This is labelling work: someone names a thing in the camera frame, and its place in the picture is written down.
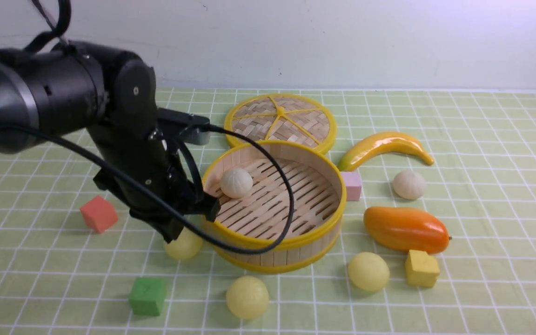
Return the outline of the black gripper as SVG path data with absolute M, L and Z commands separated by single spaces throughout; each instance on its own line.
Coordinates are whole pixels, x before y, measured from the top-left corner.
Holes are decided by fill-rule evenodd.
M 150 114 L 100 121 L 87 128 L 104 161 L 136 181 L 168 204 L 168 212 L 157 201 L 131 183 L 106 169 L 96 174 L 99 189 L 110 191 L 130 210 L 133 218 L 146 222 L 167 242 L 175 240 L 183 229 L 177 215 L 199 214 L 215 220 L 221 208 L 219 200 L 206 193 L 200 173 L 187 143 L 164 138 L 157 119 Z

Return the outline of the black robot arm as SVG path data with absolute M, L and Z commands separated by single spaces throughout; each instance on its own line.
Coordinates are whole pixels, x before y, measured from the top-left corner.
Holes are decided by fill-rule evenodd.
M 87 130 L 105 162 L 187 216 L 214 221 L 221 205 L 202 186 L 187 144 L 210 121 L 155 102 L 156 78 L 135 53 L 73 42 L 48 53 L 0 49 L 0 124 L 52 136 Z

